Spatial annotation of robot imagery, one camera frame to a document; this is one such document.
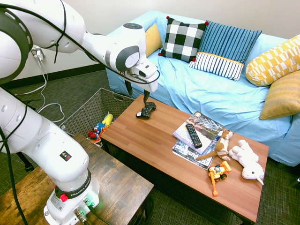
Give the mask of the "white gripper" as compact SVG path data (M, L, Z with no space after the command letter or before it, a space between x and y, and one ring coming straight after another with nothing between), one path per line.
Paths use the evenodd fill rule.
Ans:
M154 92L158 88L158 71L148 76L143 74L141 71L139 74L131 74L129 71L125 72L125 85L129 95L133 95L132 84L144 89L143 102L146 103L150 92Z

